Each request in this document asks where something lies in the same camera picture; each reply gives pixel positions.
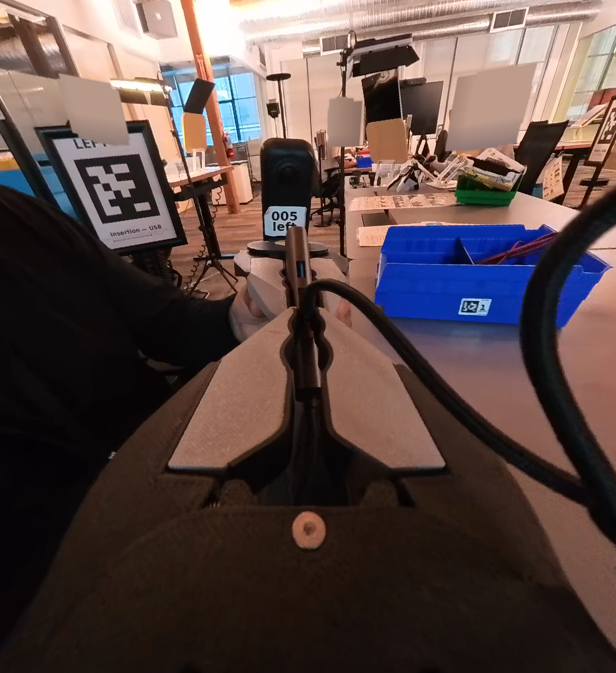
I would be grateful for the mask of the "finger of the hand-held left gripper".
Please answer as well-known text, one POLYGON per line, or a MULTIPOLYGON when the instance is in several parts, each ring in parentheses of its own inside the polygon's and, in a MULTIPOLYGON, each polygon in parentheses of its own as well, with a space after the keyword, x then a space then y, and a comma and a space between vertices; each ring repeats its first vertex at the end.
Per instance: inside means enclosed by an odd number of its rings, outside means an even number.
MULTIPOLYGON (((349 279, 331 258, 311 258, 310 263, 314 280, 329 279, 349 285, 349 279)), ((340 303, 341 298, 338 295, 324 290, 320 291, 319 305, 328 312, 337 314, 340 303)))
POLYGON ((267 319, 275 319, 287 310, 284 262, 268 257, 250 257, 247 289, 267 319))

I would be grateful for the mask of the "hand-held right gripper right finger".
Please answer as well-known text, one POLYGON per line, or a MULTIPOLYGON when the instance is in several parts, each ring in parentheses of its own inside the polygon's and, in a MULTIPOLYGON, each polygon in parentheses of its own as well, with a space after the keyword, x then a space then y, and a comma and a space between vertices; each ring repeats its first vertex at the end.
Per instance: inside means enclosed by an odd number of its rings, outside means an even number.
POLYGON ((392 360, 329 312, 320 316, 331 349, 326 384, 336 435, 391 470, 443 470, 392 360))

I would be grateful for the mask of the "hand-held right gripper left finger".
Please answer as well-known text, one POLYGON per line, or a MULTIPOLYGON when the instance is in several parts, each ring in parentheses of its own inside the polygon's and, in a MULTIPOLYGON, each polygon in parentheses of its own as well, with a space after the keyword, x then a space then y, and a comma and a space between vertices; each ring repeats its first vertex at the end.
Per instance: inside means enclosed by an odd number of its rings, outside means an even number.
POLYGON ((226 470, 287 427, 290 372, 283 352, 295 313, 287 308, 220 361, 169 459, 170 470, 226 470))

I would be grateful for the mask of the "grey usb hub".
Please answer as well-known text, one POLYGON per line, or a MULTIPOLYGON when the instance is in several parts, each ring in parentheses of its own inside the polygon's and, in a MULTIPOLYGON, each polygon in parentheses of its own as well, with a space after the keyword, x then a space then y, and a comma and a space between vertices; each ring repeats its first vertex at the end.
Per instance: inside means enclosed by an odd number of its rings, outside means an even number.
POLYGON ((286 238, 286 280, 289 298, 296 308, 292 322, 290 364, 294 380, 296 476, 311 474, 319 445, 320 369, 314 341, 311 311, 304 294, 312 283, 309 241, 305 229, 293 227, 286 238))

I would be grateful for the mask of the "blue plastic storage bin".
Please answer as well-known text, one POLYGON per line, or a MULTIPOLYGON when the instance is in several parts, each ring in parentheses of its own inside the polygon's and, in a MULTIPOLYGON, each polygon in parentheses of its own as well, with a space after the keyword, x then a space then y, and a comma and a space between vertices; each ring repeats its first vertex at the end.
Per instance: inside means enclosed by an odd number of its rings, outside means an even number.
POLYGON ((391 318, 518 325, 530 278, 556 237, 547 225, 394 225, 374 303, 391 318), (473 266, 454 263, 456 238, 473 266))

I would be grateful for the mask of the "person's left forearm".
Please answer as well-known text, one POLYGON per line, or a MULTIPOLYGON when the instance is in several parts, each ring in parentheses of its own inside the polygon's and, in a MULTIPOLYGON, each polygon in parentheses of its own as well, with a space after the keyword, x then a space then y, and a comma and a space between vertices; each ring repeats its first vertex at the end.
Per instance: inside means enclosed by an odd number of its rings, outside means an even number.
POLYGON ((240 345, 233 298, 197 299, 118 257, 98 267, 102 285, 143 355, 197 371, 240 345))

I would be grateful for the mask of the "person's left hand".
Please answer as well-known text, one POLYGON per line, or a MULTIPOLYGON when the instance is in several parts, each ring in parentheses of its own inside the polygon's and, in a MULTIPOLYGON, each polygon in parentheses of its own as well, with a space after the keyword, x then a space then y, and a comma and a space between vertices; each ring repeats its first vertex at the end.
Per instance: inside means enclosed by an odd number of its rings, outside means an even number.
POLYGON ((274 317, 269 317, 256 303, 245 283, 236 293, 228 311, 228 321, 238 343, 243 343, 260 332, 274 317))

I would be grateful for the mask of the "black tripod stand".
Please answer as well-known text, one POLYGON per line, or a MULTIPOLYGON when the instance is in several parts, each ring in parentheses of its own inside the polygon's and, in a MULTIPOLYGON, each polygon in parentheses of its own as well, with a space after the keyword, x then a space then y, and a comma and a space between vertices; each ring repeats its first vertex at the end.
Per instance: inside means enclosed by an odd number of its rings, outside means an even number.
MULTIPOLYGON (((158 87, 161 89, 162 95, 166 101, 165 102, 166 107, 169 108, 171 102, 170 92, 172 91, 172 88, 161 77, 156 79, 156 83, 158 87)), ((177 126, 175 124, 174 118, 172 117, 172 113, 169 110, 167 114, 169 117, 169 121, 172 125, 172 131, 171 131, 172 136, 174 137, 174 140, 180 152, 182 169, 177 168, 177 172, 178 173, 183 172, 186 180, 186 182, 184 182, 182 177, 179 176, 178 179, 179 184, 177 186, 181 191, 174 192, 173 197, 175 201, 190 200, 191 202, 193 202, 193 206, 199 221, 199 230, 201 231, 203 237, 203 249, 201 252, 204 254, 205 249, 207 250, 207 254, 204 257, 203 256, 194 257, 195 265, 192 268, 191 275, 187 279, 186 284, 187 293, 189 295, 191 295, 194 291, 200 292, 201 294, 203 293, 203 291, 198 289, 198 286, 203 281, 206 272, 210 268, 213 268, 216 271, 218 271, 219 274, 221 274, 222 278, 225 280, 225 282, 230 286, 233 293, 237 293, 238 291, 236 289, 236 283, 238 282, 237 277, 228 270, 226 270, 222 264, 222 260, 224 259, 224 257, 232 258, 232 256, 230 255, 228 257, 222 256, 222 253, 219 248, 216 231, 214 228, 214 217, 212 215, 210 205, 207 201, 207 197, 205 196, 207 192, 211 192, 213 189, 216 189, 216 185, 214 184, 212 177, 208 178, 206 176, 204 180, 198 180, 196 182, 192 179, 192 176, 189 173, 189 169, 187 166, 186 152, 179 139, 177 126), (196 279, 194 279, 196 272, 198 268, 200 268, 200 266, 202 266, 201 272, 199 276, 196 279)), ((169 285, 173 285, 173 282, 176 278, 177 286, 182 287, 182 277, 170 265, 171 262, 169 261, 169 255, 170 251, 168 249, 159 250, 158 252, 151 253, 154 271, 157 272, 158 277, 168 282, 169 285)))

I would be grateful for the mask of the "white cabinet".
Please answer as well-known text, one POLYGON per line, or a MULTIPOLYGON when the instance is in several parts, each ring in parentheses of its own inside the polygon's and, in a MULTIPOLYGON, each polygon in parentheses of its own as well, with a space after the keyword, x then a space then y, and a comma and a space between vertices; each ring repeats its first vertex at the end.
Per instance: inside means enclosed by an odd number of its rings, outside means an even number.
POLYGON ((219 176, 218 183, 225 177, 227 183, 234 186, 238 204, 246 205, 254 198, 249 163, 247 161, 236 161, 232 163, 232 167, 232 171, 219 176))

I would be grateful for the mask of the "wooden side table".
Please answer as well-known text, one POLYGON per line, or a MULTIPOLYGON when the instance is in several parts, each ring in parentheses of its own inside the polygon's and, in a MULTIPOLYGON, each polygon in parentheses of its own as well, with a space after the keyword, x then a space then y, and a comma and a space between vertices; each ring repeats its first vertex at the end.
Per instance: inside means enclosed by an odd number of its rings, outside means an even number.
POLYGON ((175 202, 182 203, 232 184, 231 176, 235 167, 233 165, 208 166, 202 172, 190 174, 190 177, 187 176, 183 168, 179 170, 172 164, 164 167, 164 171, 170 189, 173 191, 175 202))

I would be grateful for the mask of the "clear acrylic stand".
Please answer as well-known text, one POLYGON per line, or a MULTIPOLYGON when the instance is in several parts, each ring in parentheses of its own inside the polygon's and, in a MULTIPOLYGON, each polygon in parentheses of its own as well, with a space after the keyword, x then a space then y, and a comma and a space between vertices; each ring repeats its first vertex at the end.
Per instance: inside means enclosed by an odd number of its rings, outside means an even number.
POLYGON ((430 186, 437 189, 455 189, 458 177, 473 165, 473 158, 466 154, 451 154, 444 162, 435 159, 429 165, 430 186))

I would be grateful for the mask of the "framed marker sign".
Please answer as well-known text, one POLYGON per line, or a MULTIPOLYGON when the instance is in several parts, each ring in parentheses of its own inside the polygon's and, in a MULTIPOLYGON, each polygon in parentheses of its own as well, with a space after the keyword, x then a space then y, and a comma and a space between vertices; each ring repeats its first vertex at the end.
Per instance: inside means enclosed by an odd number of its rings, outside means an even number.
POLYGON ((37 127, 79 221, 107 248, 131 255, 186 245, 187 237, 149 121, 127 122, 127 145, 37 127))

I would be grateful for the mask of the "black floor lamp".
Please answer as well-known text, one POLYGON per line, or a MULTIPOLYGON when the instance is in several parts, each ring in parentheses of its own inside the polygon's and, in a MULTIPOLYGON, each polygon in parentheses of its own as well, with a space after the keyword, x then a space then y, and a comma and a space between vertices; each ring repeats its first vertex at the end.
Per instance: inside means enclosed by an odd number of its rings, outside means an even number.
POLYGON ((277 85, 278 95, 276 99, 269 100, 266 104, 268 116, 277 121, 281 121, 282 137, 288 138, 287 129, 287 107, 284 95, 284 82, 291 78, 291 74, 285 72, 273 73, 266 76, 266 81, 277 85))

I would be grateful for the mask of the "black computer monitor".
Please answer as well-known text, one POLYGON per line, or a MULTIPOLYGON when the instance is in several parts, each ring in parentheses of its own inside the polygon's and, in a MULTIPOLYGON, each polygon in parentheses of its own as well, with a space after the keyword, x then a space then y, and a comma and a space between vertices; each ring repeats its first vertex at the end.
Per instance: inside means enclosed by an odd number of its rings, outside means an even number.
POLYGON ((400 80, 396 72, 377 73, 361 81, 367 123, 411 116, 413 136, 436 132, 443 81, 400 80))

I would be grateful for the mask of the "ceiling air vent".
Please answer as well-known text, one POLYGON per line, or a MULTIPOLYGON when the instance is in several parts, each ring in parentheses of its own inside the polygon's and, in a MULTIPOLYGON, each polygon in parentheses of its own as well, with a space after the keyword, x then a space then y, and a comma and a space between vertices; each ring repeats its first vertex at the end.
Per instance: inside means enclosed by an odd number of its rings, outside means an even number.
POLYGON ((523 7, 520 9, 502 10, 493 13, 489 25, 489 33, 524 28, 528 12, 529 7, 523 7))

